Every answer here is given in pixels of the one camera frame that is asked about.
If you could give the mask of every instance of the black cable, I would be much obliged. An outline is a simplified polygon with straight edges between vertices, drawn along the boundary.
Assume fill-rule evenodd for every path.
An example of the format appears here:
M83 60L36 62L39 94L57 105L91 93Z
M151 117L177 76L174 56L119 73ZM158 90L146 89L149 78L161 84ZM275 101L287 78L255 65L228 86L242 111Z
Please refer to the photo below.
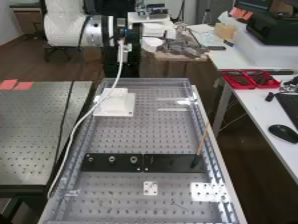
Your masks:
M81 32L79 32L78 43L77 43L77 49L78 50L79 50L79 47L81 47L81 39L82 39L83 30L85 30L86 24L90 20L90 17L91 16L86 16L85 21L83 21L82 26L81 26Z
M182 1L181 8L179 8L179 14L177 17L178 20L179 20L179 18L182 19L182 22L183 22L183 11L185 11L185 0Z
M54 152L53 167L51 167L51 171L50 171L50 175L49 176L51 176L51 174L53 174L54 165L55 165L57 159L58 159L58 149L59 149L61 139L62 139L62 127L63 127L63 122L65 122L65 117L66 117L66 112L67 112L67 107L69 107L69 101L70 101L70 96L71 96L73 84L74 84L74 81L71 81L71 84L70 84L70 87L69 87L69 91L67 91L66 104L65 104L65 108L63 108L63 112L62 112L62 119L61 119L59 129L58 129L58 142L57 142L57 148L55 148L55 152Z

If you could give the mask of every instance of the red case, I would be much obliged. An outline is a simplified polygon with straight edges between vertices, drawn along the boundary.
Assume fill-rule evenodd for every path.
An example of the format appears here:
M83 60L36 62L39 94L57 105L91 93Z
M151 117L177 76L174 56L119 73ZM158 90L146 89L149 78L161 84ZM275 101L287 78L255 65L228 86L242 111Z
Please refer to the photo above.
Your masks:
M262 76L266 78L266 84L263 84L263 85L258 84L252 80L252 78L250 77L250 74L247 74L247 72L260 72ZM275 88L279 88L280 82L278 82L267 72L264 72L262 70L244 70L243 73L244 73L244 76L247 76L248 79L254 82L256 88L259 88L259 89L275 89Z
M240 76L246 80L247 85L242 85L240 83L238 83L232 79L231 73L239 73L238 76ZM234 89L254 89L255 88L255 82L247 77L247 75L243 74L242 71L227 70L227 71L222 71L220 75L222 75L223 79L226 80L226 82L230 84L231 88L234 88Z

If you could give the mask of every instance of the black mouse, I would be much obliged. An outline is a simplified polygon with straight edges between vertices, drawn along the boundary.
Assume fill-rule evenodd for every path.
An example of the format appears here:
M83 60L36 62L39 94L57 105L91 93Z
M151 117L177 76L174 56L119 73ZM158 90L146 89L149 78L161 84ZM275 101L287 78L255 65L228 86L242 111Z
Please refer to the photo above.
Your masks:
M298 143L298 134L287 126L280 124L272 125L268 127L268 131L284 141L291 142L292 144Z

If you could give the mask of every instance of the transparent plastic panel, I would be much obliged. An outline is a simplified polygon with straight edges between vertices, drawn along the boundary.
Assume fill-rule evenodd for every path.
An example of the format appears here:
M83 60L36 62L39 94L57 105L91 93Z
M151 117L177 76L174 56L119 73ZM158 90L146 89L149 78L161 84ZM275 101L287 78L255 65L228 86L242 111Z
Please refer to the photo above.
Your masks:
M97 94L111 83L107 79ZM46 223L236 223L208 138L203 172L81 172L86 153L196 152L204 124L188 81L122 79L117 87L137 95L134 117L85 121L46 206ZM158 193L145 194L146 182L155 184Z

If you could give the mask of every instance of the red device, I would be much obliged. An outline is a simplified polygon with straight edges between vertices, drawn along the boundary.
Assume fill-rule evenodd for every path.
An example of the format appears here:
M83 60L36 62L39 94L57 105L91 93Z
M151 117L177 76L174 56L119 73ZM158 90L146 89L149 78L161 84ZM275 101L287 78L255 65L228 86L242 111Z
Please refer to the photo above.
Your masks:
M255 83L242 71L226 70L220 72L226 82L234 89L254 89Z
M279 88L280 82L278 82L267 72L262 70L244 70L243 73L255 83L256 88L259 89Z

